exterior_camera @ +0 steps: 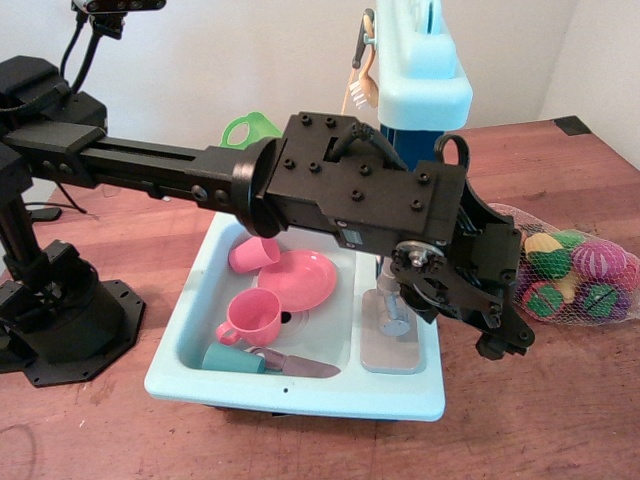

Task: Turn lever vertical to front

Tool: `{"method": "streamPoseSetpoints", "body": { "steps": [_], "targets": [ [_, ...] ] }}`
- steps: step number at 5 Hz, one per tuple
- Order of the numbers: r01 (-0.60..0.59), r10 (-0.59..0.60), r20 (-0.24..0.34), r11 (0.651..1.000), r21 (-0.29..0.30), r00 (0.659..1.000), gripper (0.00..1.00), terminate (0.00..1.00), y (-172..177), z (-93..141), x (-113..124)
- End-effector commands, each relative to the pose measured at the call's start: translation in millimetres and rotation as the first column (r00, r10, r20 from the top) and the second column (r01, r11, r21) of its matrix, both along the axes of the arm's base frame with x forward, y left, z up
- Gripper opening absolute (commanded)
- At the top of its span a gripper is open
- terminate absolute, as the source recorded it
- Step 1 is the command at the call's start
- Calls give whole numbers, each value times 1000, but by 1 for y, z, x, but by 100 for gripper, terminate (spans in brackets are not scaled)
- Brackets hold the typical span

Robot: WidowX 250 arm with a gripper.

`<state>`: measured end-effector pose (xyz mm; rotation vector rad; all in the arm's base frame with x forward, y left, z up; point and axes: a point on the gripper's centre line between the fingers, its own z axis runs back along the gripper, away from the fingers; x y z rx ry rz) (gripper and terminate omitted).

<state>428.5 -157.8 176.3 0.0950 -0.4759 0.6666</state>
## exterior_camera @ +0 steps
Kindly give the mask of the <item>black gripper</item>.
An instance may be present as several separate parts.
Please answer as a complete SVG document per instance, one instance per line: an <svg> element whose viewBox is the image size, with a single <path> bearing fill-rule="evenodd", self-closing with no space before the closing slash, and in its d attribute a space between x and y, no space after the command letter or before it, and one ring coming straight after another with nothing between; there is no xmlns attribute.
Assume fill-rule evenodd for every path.
<svg viewBox="0 0 640 480"><path fill-rule="evenodd" d="M520 234L462 175L399 175L394 206L416 230L403 236L392 271L407 305L427 322L442 314L479 330L478 354L526 354L534 333L511 304Z"/></svg>

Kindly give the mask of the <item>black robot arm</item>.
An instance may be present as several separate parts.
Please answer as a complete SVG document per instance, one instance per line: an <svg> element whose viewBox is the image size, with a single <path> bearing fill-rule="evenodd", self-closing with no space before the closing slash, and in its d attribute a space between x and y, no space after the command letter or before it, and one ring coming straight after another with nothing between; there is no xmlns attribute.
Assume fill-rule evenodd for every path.
<svg viewBox="0 0 640 480"><path fill-rule="evenodd" d="M1 369L37 387L88 381L135 343L144 303L101 281L68 244L41 248L22 195L36 178L176 197L234 215L270 238L291 227L388 257L408 306L480 332L490 360L525 354L534 333L513 306L521 235L481 201L469 148L440 137L407 166L376 128L350 116L302 112L284 134L237 150L111 138L105 106L56 66L17 56L1 65Z"/></svg>

